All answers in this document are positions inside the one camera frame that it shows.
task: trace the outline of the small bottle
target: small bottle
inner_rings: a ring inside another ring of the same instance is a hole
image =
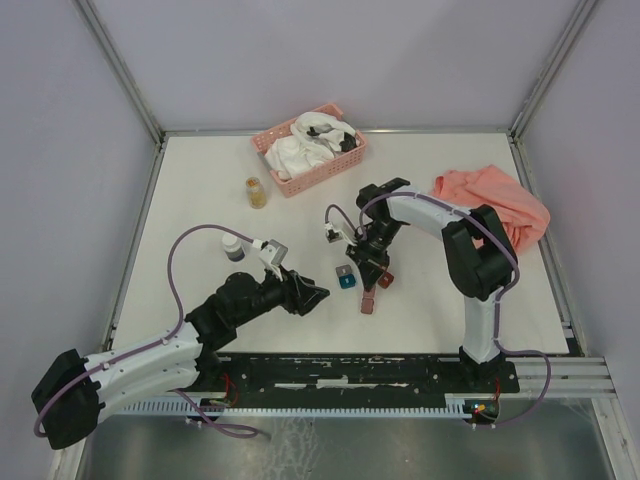
[[[256,177],[247,179],[247,194],[249,195],[249,205],[253,208],[262,208],[267,204],[264,187]]]
[[[239,262],[244,258],[244,248],[242,241],[235,235],[225,233],[222,236],[222,249],[227,254],[227,258],[232,262]]]

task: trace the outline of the white cloth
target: white cloth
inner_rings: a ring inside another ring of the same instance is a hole
[[[317,136],[308,135],[311,128]],[[356,131],[332,115],[303,113],[291,125],[291,136],[273,142],[265,158],[281,180],[290,180],[342,154],[345,133],[355,137]]]

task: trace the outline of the pink cloth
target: pink cloth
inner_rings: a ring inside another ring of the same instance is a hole
[[[465,207],[495,208],[517,253],[540,240],[551,220],[537,198],[494,165],[476,172],[449,170],[436,178],[431,195]]]

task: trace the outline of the glass jar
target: glass jar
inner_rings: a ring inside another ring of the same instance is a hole
[[[247,179],[247,195],[252,208],[262,208],[267,204],[267,194],[260,180],[256,177]]]

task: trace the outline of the pink basket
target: pink basket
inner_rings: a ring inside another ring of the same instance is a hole
[[[327,113],[329,115],[333,115],[338,120],[342,120],[343,112],[334,103],[323,105],[322,107],[316,108],[313,111]],[[254,135],[253,137],[251,137],[251,144],[254,146],[259,155],[264,156],[264,154],[269,150],[269,147],[273,145],[273,142],[275,142],[278,138],[288,137],[291,135],[290,127],[291,124],[295,121],[296,119],[294,118],[292,120],[289,120],[288,122],[281,123],[277,127],[273,127],[266,132]],[[333,160],[327,160],[324,164],[303,173],[299,177],[283,181],[280,180],[280,177],[278,177],[278,173],[275,170],[270,169],[269,171],[271,172],[271,177],[273,178],[273,181],[276,182],[276,185],[285,197],[292,197],[302,192],[303,190],[314,186],[316,183],[320,183],[321,181],[333,177],[334,175],[343,172],[347,168],[351,168],[354,165],[362,162],[364,149],[367,146],[367,140],[359,131],[356,131],[356,138],[358,140],[358,143],[360,144],[358,147],[354,148],[350,152],[334,158]],[[264,158],[263,160],[265,162],[265,165],[268,166],[267,161]]]

